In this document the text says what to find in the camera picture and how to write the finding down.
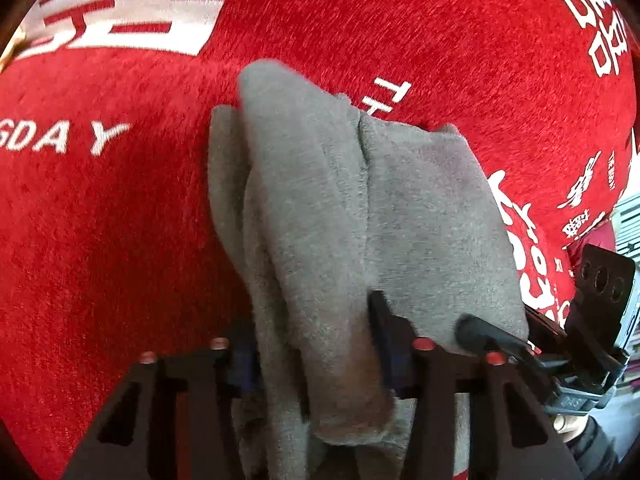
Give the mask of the operator right hand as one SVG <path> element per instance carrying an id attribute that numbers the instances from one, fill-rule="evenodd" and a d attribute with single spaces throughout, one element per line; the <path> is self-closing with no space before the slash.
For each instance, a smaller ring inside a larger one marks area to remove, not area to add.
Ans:
<path id="1" fill-rule="evenodd" d="M 620 464 L 614 443 L 594 418 L 557 414 L 552 418 L 552 426 L 586 480 L 614 478 Z"/>

